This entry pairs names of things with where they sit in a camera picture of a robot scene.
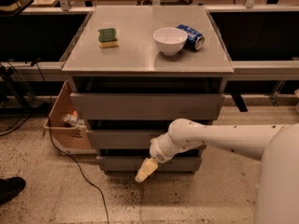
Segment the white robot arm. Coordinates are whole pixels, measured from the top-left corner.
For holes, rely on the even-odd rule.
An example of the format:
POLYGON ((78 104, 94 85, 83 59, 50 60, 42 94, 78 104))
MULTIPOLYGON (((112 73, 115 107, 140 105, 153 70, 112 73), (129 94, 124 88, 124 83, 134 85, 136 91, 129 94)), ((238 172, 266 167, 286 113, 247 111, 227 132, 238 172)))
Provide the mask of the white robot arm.
POLYGON ((176 119, 168 131, 150 140, 149 156, 135 176, 144 181, 175 155, 212 146, 261 163, 254 224, 299 224, 299 124, 203 125, 176 119))

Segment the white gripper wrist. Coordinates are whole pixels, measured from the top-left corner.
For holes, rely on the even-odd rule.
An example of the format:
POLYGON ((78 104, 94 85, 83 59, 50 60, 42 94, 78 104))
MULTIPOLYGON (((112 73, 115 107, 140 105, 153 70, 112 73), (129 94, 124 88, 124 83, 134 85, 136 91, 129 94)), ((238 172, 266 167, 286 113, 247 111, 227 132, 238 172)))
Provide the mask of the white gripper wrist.
POLYGON ((166 163, 175 155, 186 151, 184 141, 173 140, 169 133, 161 134, 150 140, 149 154, 151 158, 144 159, 138 170, 135 181, 143 182, 158 168, 158 163, 166 163))

